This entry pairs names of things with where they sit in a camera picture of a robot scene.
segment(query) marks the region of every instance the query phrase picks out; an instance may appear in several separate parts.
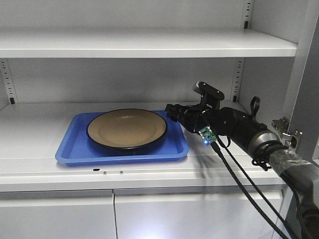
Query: brown plate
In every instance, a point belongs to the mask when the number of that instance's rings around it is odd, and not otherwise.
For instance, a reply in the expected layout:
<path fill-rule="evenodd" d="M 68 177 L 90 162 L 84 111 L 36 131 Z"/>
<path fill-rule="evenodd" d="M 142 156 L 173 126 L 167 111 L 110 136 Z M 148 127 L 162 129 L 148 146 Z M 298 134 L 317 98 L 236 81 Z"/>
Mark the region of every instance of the brown plate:
<path fill-rule="evenodd" d="M 107 112 L 93 119 L 87 127 L 92 140 L 117 149 L 142 147 L 158 140 L 166 131 L 167 123 L 161 116 L 140 109 Z"/>

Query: white cabinet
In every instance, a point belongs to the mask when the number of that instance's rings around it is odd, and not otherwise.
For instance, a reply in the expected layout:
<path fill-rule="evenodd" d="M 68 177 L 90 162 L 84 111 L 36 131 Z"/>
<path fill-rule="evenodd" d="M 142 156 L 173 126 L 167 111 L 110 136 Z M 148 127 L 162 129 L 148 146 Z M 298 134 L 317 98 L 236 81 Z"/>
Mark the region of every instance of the white cabinet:
<path fill-rule="evenodd" d="M 113 197 L 84 194 L 0 194 L 0 238 L 115 239 Z"/>
<path fill-rule="evenodd" d="M 196 135 L 185 134 L 188 156 L 167 164 L 69 167 L 55 153 L 76 114 L 197 103 L 199 80 L 225 94 L 222 106 L 249 112 L 260 96 L 257 120 L 268 126 L 290 118 L 303 107 L 295 102 L 318 12 L 317 0 L 1 0 L 0 196 L 11 196 L 0 197 L 0 238 L 113 239 L 116 216 L 119 239 L 270 239 L 237 192 L 157 194 L 235 185 Z M 258 185 L 283 184 L 231 147 Z M 135 188 L 155 192 L 118 195 L 116 214 L 111 196 L 92 193 Z M 59 197 L 74 190 L 87 193 Z M 13 193 L 27 191 L 33 196 Z M 266 194 L 279 209 L 281 191 Z"/>
<path fill-rule="evenodd" d="M 257 193 L 252 197 L 275 221 Z M 265 192 L 279 210 L 280 191 Z M 273 230 L 240 192 L 116 196 L 118 239 L 270 239 Z"/>

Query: black cable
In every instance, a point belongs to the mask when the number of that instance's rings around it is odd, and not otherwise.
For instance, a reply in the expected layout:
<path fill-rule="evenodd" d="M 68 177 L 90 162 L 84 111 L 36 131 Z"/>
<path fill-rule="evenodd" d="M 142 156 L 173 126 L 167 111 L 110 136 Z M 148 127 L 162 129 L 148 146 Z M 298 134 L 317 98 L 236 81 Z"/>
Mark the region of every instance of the black cable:
<path fill-rule="evenodd" d="M 307 228 L 306 228 L 306 226 L 304 224 L 304 221 L 302 219 L 302 214 L 301 214 L 301 211 L 300 211 L 300 200 L 299 200 L 299 196 L 298 196 L 297 191 L 293 188 L 293 186 L 291 185 L 291 183 L 288 180 L 286 180 L 285 178 L 283 178 L 283 180 L 290 187 L 291 191 L 294 194 L 294 197 L 295 197 L 295 200 L 296 200 L 298 220 L 299 220 L 301 228 L 304 230 L 304 233 L 307 234 L 307 239 L 313 239 L 313 237 L 309 234 L 309 232 L 308 232 L 308 230 L 307 230 Z"/>
<path fill-rule="evenodd" d="M 262 152 L 259 152 L 260 148 L 265 145 L 267 145 L 265 149 L 263 149 Z M 288 147 L 282 145 L 281 142 L 277 140 L 269 140 L 264 143 L 261 143 L 253 153 L 254 157 L 251 163 L 255 166 L 262 167 L 263 170 L 265 171 L 268 171 L 268 169 L 270 169 L 271 166 L 267 166 L 268 161 L 264 160 L 264 158 L 269 157 L 269 155 L 274 151 L 277 151 L 279 149 L 287 149 L 287 148 Z"/>
<path fill-rule="evenodd" d="M 250 196 L 250 194 L 248 193 L 248 191 L 245 189 L 245 187 L 243 186 L 243 184 L 239 181 L 238 177 L 235 175 L 234 171 L 231 169 L 230 165 L 228 164 L 228 162 L 226 161 L 224 155 L 222 154 L 222 152 L 220 151 L 219 146 L 217 145 L 217 143 L 214 141 L 211 144 L 211 147 L 213 148 L 213 150 L 218 154 L 218 156 L 221 158 L 221 160 L 223 161 L 223 163 L 225 164 L 227 170 L 229 171 L 229 173 L 231 174 L 231 176 L 233 177 L 233 179 L 235 180 L 235 182 L 237 183 L 237 185 L 239 186 L 239 188 L 241 189 L 241 191 L 245 194 L 245 196 L 247 197 L 247 199 L 249 200 L 249 202 L 255 207 L 255 209 L 259 212 L 259 214 L 266 220 L 266 222 L 283 238 L 283 239 L 289 239 L 274 223 L 273 221 L 270 220 L 270 218 L 263 212 L 263 210 L 258 206 L 258 204 L 256 203 L 256 201 Z"/>
<path fill-rule="evenodd" d="M 249 175 L 246 173 L 246 171 L 243 169 L 243 167 L 239 164 L 239 162 L 235 159 L 235 157 L 232 155 L 232 153 L 229 151 L 227 147 L 225 147 L 225 144 L 219 137 L 218 138 L 218 143 L 220 144 L 221 147 L 225 148 L 229 156 L 233 159 L 235 164 L 239 167 L 239 169 L 244 173 L 248 181 L 252 184 L 252 186 L 255 188 L 255 190 L 259 193 L 259 195 L 264 199 L 264 201 L 268 204 L 268 206 L 272 209 L 272 211 L 276 214 L 276 216 L 279 218 L 279 220 L 283 223 L 287 231 L 292 234 L 293 238 L 295 239 L 300 239 L 299 236 L 295 233 L 295 231 L 291 228 L 291 226 L 286 222 L 285 219 L 279 214 L 279 212 L 274 208 L 274 206 L 269 202 L 269 200 L 266 198 L 266 196 L 260 191 L 258 186 L 254 183 L 254 181 L 249 177 Z"/>
<path fill-rule="evenodd" d="M 246 173 L 246 171 L 243 169 L 243 167 L 238 163 L 238 161 L 236 160 L 236 158 L 233 156 L 233 154 L 229 151 L 228 147 L 230 145 L 230 140 L 229 137 L 228 138 L 228 144 L 227 146 L 225 146 L 224 142 L 219 138 L 218 134 L 216 133 L 216 131 L 210 126 L 209 121 L 206 119 L 206 117 L 201 114 L 204 118 L 204 120 L 206 121 L 206 123 L 209 125 L 209 127 L 211 128 L 211 130 L 213 131 L 213 133 L 215 134 L 215 136 L 217 137 L 218 143 L 220 144 L 221 147 L 225 148 L 227 153 L 229 154 L 229 156 L 233 159 L 233 161 L 235 162 L 235 164 L 239 167 L 239 169 L 243 172 L 243 174 L 245 175 L 245 177 L 248 179 L 248 181 L 252 184 L 252 186 L 255 188 L 255 190 L 259 193 L 259 195 L 264 199 L 264 201 L 268 204 L 268 206 L 272 209 L 272 211 L 276 214 L 276 216 L 279 218 L 279 220 L 283 223 L 284 227 L 287 229 L 287 231 L 293 235 L 294 239 L 300 239 L 299 236 L 295 233 L 295 231 L 291 228 L 291 226 L 283 219 L 283 217 L 279 214 L 279 212 L 274 208 L 274 206 L 269 202 L 269 200 L 266 198 L 266 196 L 262 193 L 262 191 L 260 191 L 260 189 L 257 187 L 257 185 L 254 183 L 254 181 L 249 177 L 249 175 Z"/>

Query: plate rim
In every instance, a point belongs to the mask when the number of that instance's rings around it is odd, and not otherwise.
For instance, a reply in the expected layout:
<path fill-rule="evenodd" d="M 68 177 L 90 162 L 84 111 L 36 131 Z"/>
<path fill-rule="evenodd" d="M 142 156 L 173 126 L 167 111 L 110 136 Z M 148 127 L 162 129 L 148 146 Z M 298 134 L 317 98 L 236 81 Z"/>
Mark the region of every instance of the plate rim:
<path fill-rule="evenodd" d="M 99 143 L 97 141 L 95 141 L 89 134 L 88 132 L 88 128 L 90 126 L 90 124 L 98 117 L 102 116 L 102 115 L 105 115 L 105 114 L 108 114 L 110 112 L 114 112 L 114 111 L 123 111 L 123 110 L 138 110 L 138 111 L 146 111 L 146 112 L 150 112 L 152 114 L 155 114 L 157 115 L 158 117 L 160 117 L 164 122 L 165 122 L 165 131 L 163 132 L 163 134 L 158 137 L 157 139 L 151 141 L 151 142 L 148 142 L 148 143 L 145 143 L 145 144 L 141 144 L 141 145 L 138 145 L 138 146 L 133 146 L 133 147 L 114 147 L 114 146 L 109 146 L 109 145 L 106 145 L 106 144 L 102 144 L 102 143 Z M 89 123 L 88 123 L 88 126 L 86 127 L 86 134 L 87 136 L 89 137 L 89 139 L 91 139 L 93 142 L 101 145 L 101 146 L 104 146 L 104 147 L 107 147 L 107 148 L 112 148 L 112 149 L 119 149 L 119 150 L 129 150 L 129 149 L 136 149 L 136 148 L 141 148 L 141 147 L 144 147 L 144 146 L 147 146 L 149 144 L 152 144 L 156 141 L 158 141 L 159 139 L 163 138 L 164 135 L 167 133 L 167 129 L 168 129 L 168 125 L 167 125 L 167 121 L 164 119 L 164 117 L 162 117 L 161 115 L 153 112 L 153 111 L 149 111 L 149 110 L 144 110 L 144 109 L 137 109 L 137 108 L 124 108 L 124 109 L 117 109 L 117 110 L 113 110 L 113 111 L 108 111 L 108 112 L 104 112 L 102 114 L 100 114 L 99 116 L 96 116 L 94 119 L 92 119 Z"/>

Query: shelf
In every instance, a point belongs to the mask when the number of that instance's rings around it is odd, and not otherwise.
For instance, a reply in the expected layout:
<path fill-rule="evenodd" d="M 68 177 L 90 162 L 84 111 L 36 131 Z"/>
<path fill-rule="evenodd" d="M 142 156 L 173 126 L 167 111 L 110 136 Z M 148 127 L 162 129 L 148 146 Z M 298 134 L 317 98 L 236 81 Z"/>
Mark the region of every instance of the shelf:
<path fill-rule="evenodd" d="M 0 111 L 0 192 L 235 185 L 216 153 L 205 147 L 198 135 L 189 132 L 184 132 L 189 153 L 176 162 L 70 167 L 54 158 L 77 114 L 123 108 L 163 110 L 165 106 L 166 103 L 60 103 L 5 107 Z M 222 102 L 221 106 L 243 110 L 238 103 Z M 229 149 L 257 184 L 281 184 L 273 171 L 264 172 L 253 166 L 251 158 L 236 144 L 232 143 Z M 242 178 L 236 165 L 230 164 Z"/>
<path fill-rule="evenodd" d="M 250 29 L 3 28 L 1 58 L 293 57 L 297 45 Z"/>

